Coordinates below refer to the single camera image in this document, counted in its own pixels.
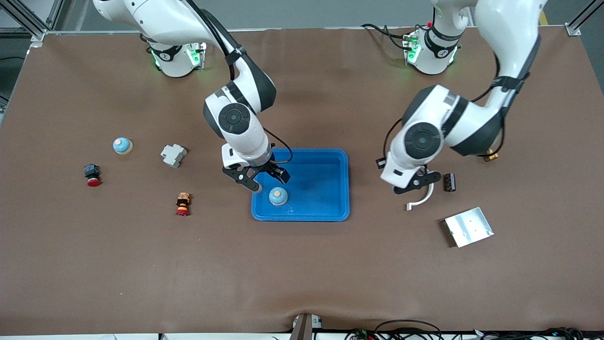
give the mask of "wire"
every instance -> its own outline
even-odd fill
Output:
[[[388,30],[388,26],[384,25],[384,30],[386,31],[386,34],[388,35],[388,38],[390,38],[390,41],[394,44],[394,46],[400,48],[401,50],[405,50],[405,51],[411,51],[410,47],[404,47],[402,44],[397,44],[394,39],[392,38],[392,34],[390,33],[390,31]]]
[[[386,36],[391,35],[392,38],[403,39],[403,36],[399,36],[396,34],[388,34],[386,31],[383,31],[381,28],[379,28],[378,26],[375,26],[374,24],[363,24],[363,25],[361,25],[361,27],[371,27],[371,28],[374,28],[376,31],[382,33],[383,35],[386,35]]]
[[[349,337],[351,334],[354,334],[354,333],[355,333],[355,331],[356,331],[356,330],[354,330],[354,329],[353,329],[353,330],[351,330],[350,332],[348,332],[348,334],[346,334],[346,336],[344,337],[344,340],[348,340],[348,337]]]
[[[417,28],[419,30],[430,31],[430,28],[428,26],[422,26],[420,24],[416,24],[415,28]]]
[[[269,135],[273,136],[274,139],[278,140],[281,144],[283,144],[283,146],[285,146],[288,151],[289,151],[289,159],[287,160],[280,160],[280,161],[275,161],[275,160],[271,160],[271,163],[273,164],[285,164],[285,163],[289,163],[292,161],[292,159],[294,159],[294,152],[292,151],[292,148],[289,147],[289,145],[284,142],[281,138],[277,137],[274,133],[268,131],[267,128],[263,128],[264,131],[266,131],[266,133],[268,133]]]
[[[386,138],[384,138],[384,145],[382,146],[382,156],[384,158],[386,158],[386,144],[388,143],[388,137],[392,133],[392,130],[394,130],[394,128],[402,121],[403,121],[402,117],[397,119],[396,122],[394,122],[394,124],[392,124],[392,127],[390,128],[390,130],[388,130],[388,133],[386,133]]]
[[[377,325],[376,328],[373,330],[374,332],[377,332],[377,330],[382,327],[383,325],[387,325],[387,324],[394,324],[394,323],[398,323],[398,322],[413,322],[416,324],[424,324],[424,325],[428,325],[434,329],[437,330],[439,337],[442,339],[442,331],[440,330],[440,328],[436,327],[435,325],[431,324],[430,322],[426,322],[426,321],[421,321],[421,320],[413,320],[413,319],[398,319],[398,320],[390,320],[390,321],[384,321],[381,324]]]
[[[477,155],[477,157],[491,157],[494,154],[498,153],[499,150],[501,150],[501,148],[503,147],[503,143],[506,141],[506,119],[503,117],[502,114],[500,114],[501,117],[501,140],[499,142],[499,146],[497,146],[497,149],[493,152],[491,152],[490,154],[484,154],[484,155]]]
[[[0,60],[9,60],[9,59],[21,59],[21,60],[25,60],[25,58],[24,58],[24,57],[17,57],[17,56],[14,56],[14,57],[6,57],[6,58],[0,58]]]
[[[495,77],[493,77],[493,78],[497,78],[497,76],[499,76],[499,71],[501,69],[501,65],[499,64],[499,59],[497,58],[497,55],[494,52],[493,52],[493,55],[495,56]],[[480,96],[472,99],[471,102],[475,103],[475,102],[481,100],[484,96],[489,94],[492,89],[493,89],[493,87],[489,86],[489,88],[485,92],[480,94]]]
[[[214,36],[214,39],[216,40],[216,42],[218,42],[218,45],[220,46],[222,53],[224,53],[224,55],[226,57],[228,55],[227,46],[225,45],[225,42],[220,37],[220,34],[218,34],[218,30],[216,29],[216,26],[214,26],[214,24],[212,24],[210,19],[208,19],[208,17],[193,2],[193,0],[186,0],[186,1],[189,4],[189,6],[191,6],[191,8],[195,11],[195,13],[197,13],[197,15],[199,15],[199,17],[203,20],[204,24],[208,27],[208,29]],[[231,76],[231,80],[234,80],[235,79],[235,68],[232,65],[229,65],[228,69],[229,69],[229,73]]]

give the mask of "metal plate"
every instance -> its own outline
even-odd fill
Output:
[[[445,218],[445,224],[458,247],[467,246],[494,235],[480,208]]]

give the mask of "black terminal block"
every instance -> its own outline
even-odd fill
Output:
[[[453,172],[445,174],[443,178],[445,183],[445,191],[454,192],[457,190],[457,183],[455,182],[455,174]]]

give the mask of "black cable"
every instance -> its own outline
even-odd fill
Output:
[[[346,336],[344,337],[344,340],[348,340],[348,337],[349,337],[351,334],[354,334],[354,333],[355,333],[355,331],[356,331],[356,330],[354,330],[354,329],[353,329],[353,330],[351,330],[350,332],[348,332],[348,334],[346,334]]]
[[[423,166],[423,169],[424,169],[424,173],[427,173],[429,171],[428,167],[426,165]],[[417,327],[403,327],[403,328],[395,329],[392,332],[409,333],[409,335],[406,336],[405,338],[409,338],[412,335],[421,336],[421,337],[423,337],[422,335],[428,335],[431,340],[434,340],[432,335],[436,335],[439,337],[439,340],[444,340],[441,331],[434,332],[434,331],[430,331],[430,330],[419,329]]]
[[[405,50],[405,51],[411,51],[410,47],[404,47],[402,44],[397,44],[396,41],[394,41],[392,34],[390,33],[390,31],[388,30],[388,26],[384,25],[384,30],[386,31],[386,34],[388,35],[388,38],[390,38],[390,41],[394,44],[394,46],[400,48],[401,50]]]
[[[440,328],[436,327],[435,325],[431,324],[430,322],[426,322],[426,321],[421,321],[421,320],[413,320],[413,319],[397,319],[397,320],[390,320],[390,321],[384,321],[381,324],[377,325],[376,328],[373,330],[374,332],[377,332],[377,330],[382,327],[383,325],[387,325],[387,324],[394,324],[394,323],[398,323],[398,322],[412,322],[415,324],[424,324],[424,325],[428,325],[434,329],[437,330],[438,334],[440,335],[440,337],[442,338],[442,331],[440,330]]]
[[[289,147],[289,145],[284,142],[281,138],[277,137],[274,133],[268,131],[267,128],[263,128],[264,131],[266,131],[266,133],[268,133],[269,135],[273,136],[274,139],[278,140],[281,144],[283,144],[283,146],[285,146],[288,151],[289,151],[289,159],[288,160],[280,160],[280,161],[275,161],[275,160],[271,160],[271,163],[273,164],[285,164],[285,163],[289,163],[292,161],[292,159],[294,159],[294,152],[292,151],[292,148]]]
[[[417,29],[419,29],[419,30],[430,31],[430,28],[429,28],[429,27],[424,27],[424,26],[422,26],[422,25],[420,25],[420,24],[416,24],[416,25],[415,25],[415,28],[417,28]]]
[[[386,33],[386,31],[383,31],[381,28],[379,28],[378,26],[375,26],[374,24],[363,24],[363,25],[361,25],[361,27],[371,27],[371,28],[375,29],[376,31],[382,33],[385,36],[388,35],[388,33]],[[390,34],[390,35],[392,35],[392,37],[396,38],[396,39],[403,39],[403,36],[399,36],[396,34]]]
[[[497,76],[499,76],[499,71],[501,69],[501,65],[499,64],[499,59],[497,58],[497,55],[495,53],[493,53],[493,55],[495,56],[495,77],[493,77],[493,78],[497,78]],[[489,94],[492,89],[493,88],[491,86],[489,86],[489,88],[485,92],[483,92],[480,96],[472,99],[471,102],[475,103],[475,102],[481,100],[484,96]]]
[[[394,122],[394,124],[392,124],[392,127],[390,128],[390,130],[388,130],[388,133],[386,133],[386,138],[384,138],[384,145],[382,146],[382,156],[384,158],[386,158],[386,144],[388,143],[388,137],[392,133],[392,130],[394,130],[394,128],[402,121],[403,121],[402,117],[397,119],[396,122]]]
[[[501,118],[501,141],[499,142],[499,146],[497,147],[497,149],[495,149],[495,151],[491,152],[490,154],[484,154],[484,155],[478,155],[477,157],[491,157],[494,154],[498,153],[499,150],[501,150],[501,148],[503,147],[503,143],[506,141],[506,120],[505,118]]]
[[[21,59],[21,60],[25,60],[25,58],[24,58],[24,57],[17,57],[17,56],[15,56],[15,57],[6,57],[6,58],[1,58],[0,60],[9,60],[9,59]]]
[[[197,13],[197,15],[199,15],[199,17],[203,20],[204,24],[208,27],[208,29],[210,30],[210,32],[214,36],[214,39],[216,40],[216,42],[218,42],[218,45],[220,46],[220,49],[222,50],[222,53],[226,57],[228,55],[227,46],[225,45],[224,41],[222,40],[222,38],[218,34],[218,30],[216,29],[216,27],[214,26],[214,24],[212,24],[212,22],[210,21],[210,19],[201,11],[201,9],[195,4],[195,2],[193,2],[193,0],[186,0],[186,1],[189,4],[189,6],[191,6],[191,8],[195,11],[195,13]],[[230,73],[230,76],[231,76],[231,80],[234,80],[235,79],[235,69],[234,69],[234,67],[232,65],[229,65],[228,69],[229,69],[229,73]]]

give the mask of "metal frame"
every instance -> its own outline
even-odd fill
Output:
[[[42,21],[21,0],[0,0],[0,7],[28,31],[32,41],[42,41],[44,34],[50,31],[50,26]]]
[[[580,36],[581,31],[579,27],[590,18],[600,7],[604,5],[604,0],[592,0],[587,7],[585,7],[574,19],[569,23],[565,22],[564,26],[567,29],[569,36]]]

